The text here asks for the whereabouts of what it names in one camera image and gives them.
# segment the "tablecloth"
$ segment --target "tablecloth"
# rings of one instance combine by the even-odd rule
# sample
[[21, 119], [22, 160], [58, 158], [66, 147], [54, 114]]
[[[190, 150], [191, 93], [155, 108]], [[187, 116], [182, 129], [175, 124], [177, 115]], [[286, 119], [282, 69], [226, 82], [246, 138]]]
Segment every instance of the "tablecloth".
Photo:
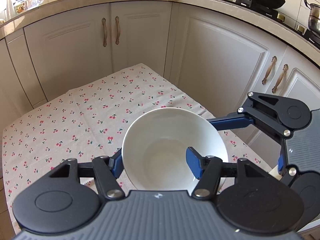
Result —
[[[3, 131], [4, 188], [12, 214], [14, 198], [50, 169], [66, 160], [90, 162], [112, 156], [125, 132], [140, 115], [155, 108], [178, 107], [209, 119], [214, 116], [144, 64], [69, 90], [17, 119]], [[230, 130], [219, 131], [230, 162], [245, 157], [266, 171], [271, 168]], [[135, 189], [125, 171], [117, 180], [124, 192]], [[94, 188], [92, 179], [81, 183]], [[227, 179], [222, 190], [233, 184]]]

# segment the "countertop edge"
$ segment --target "countertop edge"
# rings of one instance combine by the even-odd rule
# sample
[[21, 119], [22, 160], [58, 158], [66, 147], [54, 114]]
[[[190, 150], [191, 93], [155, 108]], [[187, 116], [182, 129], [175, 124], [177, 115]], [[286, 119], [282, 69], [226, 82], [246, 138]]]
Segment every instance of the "countertop edge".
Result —
[[[24, 12], [13, 19], [0, 25], [0, 40], [13, 33], [14, 31], [26, 27], [36, 21], [59, 14], [65, 11], [110, 2], [138, 1], [138, 0], [57, 0]], [[285, 26], [271, 20], [268, 17], [255, 13], [247, 8], [228, 3], [222, 0], [155, 0], [179, 2], [220, 12], [251, 25], [254, 25], [275, 37], [288, 43], [291, 47], [297, 49], [314, 63], [320, 66], [320, 50], [307, 42], [304, 38]]]

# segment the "tiled floor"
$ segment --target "tiled floor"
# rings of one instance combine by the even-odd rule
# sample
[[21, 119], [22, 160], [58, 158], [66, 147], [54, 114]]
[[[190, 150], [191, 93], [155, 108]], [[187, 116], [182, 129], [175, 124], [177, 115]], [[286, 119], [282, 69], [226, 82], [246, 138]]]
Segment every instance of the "tiled floor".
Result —
[[5, 200], [3, 178], [0, 179], [0, 240], [10, 240], [15, 236]]

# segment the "gray ribbed panel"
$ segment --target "gray ribbed panel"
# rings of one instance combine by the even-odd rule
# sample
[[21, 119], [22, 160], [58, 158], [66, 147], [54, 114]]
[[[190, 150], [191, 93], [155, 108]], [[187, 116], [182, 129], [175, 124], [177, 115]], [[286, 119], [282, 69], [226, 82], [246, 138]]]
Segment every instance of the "gray ribbed panel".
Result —
[[235, 232], [210, 202], [197, 201], [187, 191], [132, 191], [128, 198], [108, 202], [86, 227], [63, 236], [22, 232], [23, 240], [299, 240], [294, 232], [257, 237]]
[[320, 109], [312, 111], [311, 118], [308, 127], [285, 140], [288, 164], [297, 165], [300, 171], [320, 173]]

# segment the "gold cabinet handle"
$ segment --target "gold cabinet handle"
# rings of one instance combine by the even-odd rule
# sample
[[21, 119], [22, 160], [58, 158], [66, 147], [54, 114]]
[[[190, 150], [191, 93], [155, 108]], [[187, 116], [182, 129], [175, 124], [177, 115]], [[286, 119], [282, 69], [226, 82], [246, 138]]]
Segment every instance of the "gold cabinet handle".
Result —
[[108, 37], [108, 31], [107, 31], [107, 27], [106, 27], [106, 19], [102, 18], [102, 25], [103, 25], [103, 47], [107, 46], [107, 37]]
[[271, 72], [271, 70], [272, 70], [272, 68], [273, 68], [273, 66], [275, 65], [276, 62], [277, 62], [277, 57], [273, 56], [272, 60], [271, 60], [271, 64], [267, 69], [266, 75], [264, 76], [264, 79], [262, 79], [262, 85], [264, 85], [267, 82], [267, 78], [270, 75], [270, 72]]
[[117, 24], [117, 39], [116, 39], [116, 45], [119, 44], [119, 38], [120, 38], [120, 23], [119, 23], [119, 17], [116, 17], [116, 24]]
[[284, 64], [283, 70], [282, 70], [280, 76], [278, 77], [278, 80], [277, 80], [275, 86], [272, 89], [272, 93], [275, 93], [277, 91], [278, 85], [282, 81], [282, 78], [283, 78], [284, 74], [287, 72], [288, 68], [289, 68], [288, 64]]

